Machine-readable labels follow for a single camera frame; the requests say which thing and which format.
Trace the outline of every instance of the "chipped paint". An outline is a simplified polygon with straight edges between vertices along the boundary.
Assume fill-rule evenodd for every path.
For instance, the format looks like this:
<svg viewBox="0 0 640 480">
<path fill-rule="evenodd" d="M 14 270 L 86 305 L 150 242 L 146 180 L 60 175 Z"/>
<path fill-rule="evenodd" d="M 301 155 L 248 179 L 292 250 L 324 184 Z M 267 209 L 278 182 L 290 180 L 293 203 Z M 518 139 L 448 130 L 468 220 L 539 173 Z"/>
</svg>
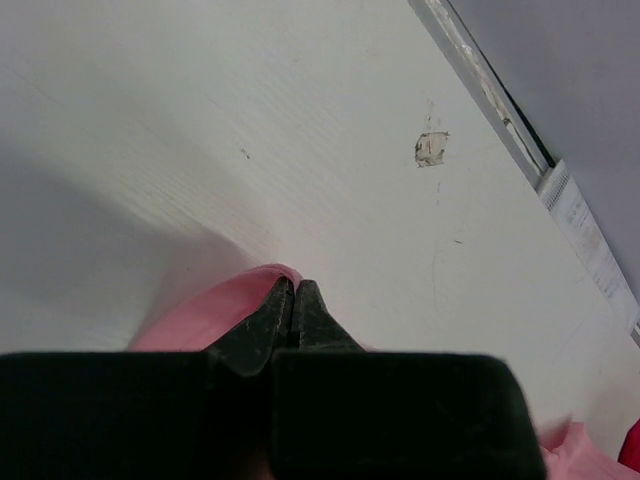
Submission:
<svg viewBox="0 0 640 480">
<path fill-rule="evenodd" d="M 418 167 L 433 167 L 444 163 L 449 132 L 429 132 L 418 137 L 415 160 Z"/>
</svg>

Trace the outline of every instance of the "pink plastic bag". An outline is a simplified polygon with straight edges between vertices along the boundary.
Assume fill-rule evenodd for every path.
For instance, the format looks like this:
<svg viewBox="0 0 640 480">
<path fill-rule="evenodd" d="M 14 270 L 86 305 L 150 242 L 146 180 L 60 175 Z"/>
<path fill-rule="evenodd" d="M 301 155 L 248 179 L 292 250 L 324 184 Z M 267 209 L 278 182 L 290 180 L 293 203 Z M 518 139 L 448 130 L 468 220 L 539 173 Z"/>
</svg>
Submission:
<svg viewBox="0 0 640 480">
<path fill-rule="evenodd" d="M 296 288 L 302 278 L 292 268 L 273 264 L 219 283 L 178 305 L 138 336 L 129 349 L 194 352 L 207 348 L 255 312 L 282 277 L 288 277 Z"/>
<path fill-rule="evenodd" d="M 640 480 L 640 474 L 606 456 L 583 423 L 569 423 L 554 443 L 543 442 L 549 480 Z"/>
</svg>

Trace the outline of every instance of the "wood grain texture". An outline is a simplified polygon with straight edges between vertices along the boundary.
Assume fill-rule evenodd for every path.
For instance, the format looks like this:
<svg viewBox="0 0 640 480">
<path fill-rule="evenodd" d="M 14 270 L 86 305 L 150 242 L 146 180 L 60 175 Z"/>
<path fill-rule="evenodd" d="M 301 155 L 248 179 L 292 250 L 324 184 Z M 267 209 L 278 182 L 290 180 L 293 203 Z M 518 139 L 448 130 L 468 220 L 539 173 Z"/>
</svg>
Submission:
<svg viewBox="0 0 640 480">
<path fill-rule="evenodd" d="M 539 424 L 613 451 L 640 410 L 640 352 L 407 4 L 8 2 L 0 109 L 2 350 L 122 348 L 278 261 L 368 345 L 506 358 Z"/>
</svg>

